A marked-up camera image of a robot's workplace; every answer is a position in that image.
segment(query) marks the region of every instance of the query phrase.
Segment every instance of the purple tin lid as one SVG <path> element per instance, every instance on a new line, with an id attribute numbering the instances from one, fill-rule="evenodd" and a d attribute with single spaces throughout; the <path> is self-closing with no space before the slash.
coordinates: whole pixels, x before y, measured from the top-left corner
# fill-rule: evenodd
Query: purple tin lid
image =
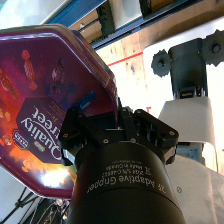
<path id="1" fill-rule="evenodd" d="M 76 171 L 57 141 L 66 111 L 117 118 L 114 75 L 62 25 L 1 30 L 0 51 L 0 164 L 35 193 L 69 199 Z"/>

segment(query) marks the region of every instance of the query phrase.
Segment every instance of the metal frame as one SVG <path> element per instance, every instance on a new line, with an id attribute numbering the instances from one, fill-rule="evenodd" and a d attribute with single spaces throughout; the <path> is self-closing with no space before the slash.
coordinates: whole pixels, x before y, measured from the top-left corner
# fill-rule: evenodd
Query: metal frame
<path id="1" fill-rule="evenodd" d="M 73 0 L 48 23 L 60 23 L 70 27 L 106 0 Z"/>
<path id="2" fill-rule="evenodd" d="M 70 27 L 105 1 L 106 0 L 73 0 L 54 18 L 48 21 L 48 23 L 60 23 Z M 144 20 L 143 17 L 136 19 L 126 26 L 117 29 L 115 33 L 108 37 L 102 37 L 92 42 L 91 45 L 95 50 L 98 50 L 201 1 L 203 0 L 175 0 L 163 8 L 150 13 L 147 16 L 147 20 Z"/>
<path id="3" fill-rule="evenodd" d="M 111 43 L 118 41 L 126 36 L 129 36 L 135 32 L 138 32 L 141 29 L 144 29 L 148 26 L 153 25 L 154 23 L 159 22 L 162 19 L 165 19 L 191 5 L 194 5 L 203 0 L 176 0 L 165 7 L 152 12 L 150 16 L 147 17 L 148 20 L 144 20 L 142 17 L 127 24 L 126 26 L 115 31 L 114 34 L 111 34 L 108 38 L 101 38 L 97 41 L 91 43 L 92 47 L 95 50 L 99 50 Z"/>

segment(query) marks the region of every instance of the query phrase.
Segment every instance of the black mount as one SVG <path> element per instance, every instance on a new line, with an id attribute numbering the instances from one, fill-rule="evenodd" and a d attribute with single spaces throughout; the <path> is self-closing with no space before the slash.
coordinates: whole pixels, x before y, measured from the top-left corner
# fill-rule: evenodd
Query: black mount
<path id="1" fill-rule="evenodd" d="M 62 163 L 78 169 L 95 150 L 111 143 L 128 141 L 154 152 L 164 164 L 174 161 L 179 134 L 144 110 L 119 107 L 119 128 L 113 113 L 86 117 L 78 108 L 68 109 L 58 140 Z"/>
<path id="2" fill-rule="evenodd" d="M 208 96 L 206 64 L 218 66 L 224 61 L 224 31 L 216 30 L 205 39 L 197 38 L 154 55 L 151 67 L 155 75 L 170 72 L 175 99 Z"/>

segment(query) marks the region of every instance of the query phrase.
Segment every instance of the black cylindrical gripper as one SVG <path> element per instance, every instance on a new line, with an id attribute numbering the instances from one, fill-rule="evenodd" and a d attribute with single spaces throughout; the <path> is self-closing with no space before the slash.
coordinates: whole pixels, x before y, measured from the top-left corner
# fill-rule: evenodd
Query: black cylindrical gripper
<path id="1" fill-rule="evenodd" d="M 185 221 L 161 160 L 142 145 L 118 142 L 91 153 L 77 171 L 67 224 L 81 223 Z"/>

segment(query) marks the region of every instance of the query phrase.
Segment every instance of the black bolt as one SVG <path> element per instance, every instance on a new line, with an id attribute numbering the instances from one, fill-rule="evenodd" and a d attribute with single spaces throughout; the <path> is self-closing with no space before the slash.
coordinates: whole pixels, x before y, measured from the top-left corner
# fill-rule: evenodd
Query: black bolt
<path id="1" fill-rule="evenodd" d="M 159 61 L 158 64 L 157 64 L 157 67 L 158 68 L 163 68 L 165 66 L 163 60 Z"/>
<path id="2" fill-rule="evenodd" d="M 220 50 L 221 50 L 221 46 L 220 46 L 219 44 L 214 44 L 214 45 L 212 46 L 212 53 L 213 53 L 213 54 L 217 54 L 217 53 L 219 53 Z"/>

